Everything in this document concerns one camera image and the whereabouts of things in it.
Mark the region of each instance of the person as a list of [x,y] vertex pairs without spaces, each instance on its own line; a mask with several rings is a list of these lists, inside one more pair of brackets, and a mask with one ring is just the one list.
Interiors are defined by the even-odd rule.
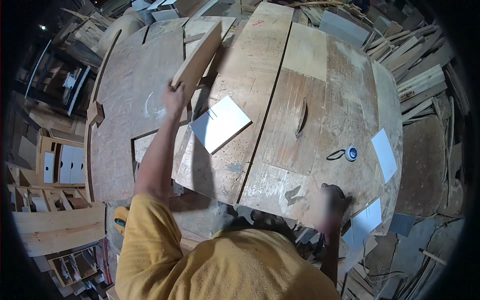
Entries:
[[257,211],[254,225],[263,221],[263,228],[248,227],[237,222],[229,205],[218,209],[215,218],[220,221],[214,227],[219,231],[182,254],[168,191],[175,136],[189,101],[183,89],[184,84],[175,89],[167,83],[162,101],[168,116],[138,170],[116,274],[119,298],[340,299],[336,280],[342,197],[325,184],[309,209],[313,225],[325,233],[321,270],[300,257],[289,233],[276,230],[284,225],[283,218]]

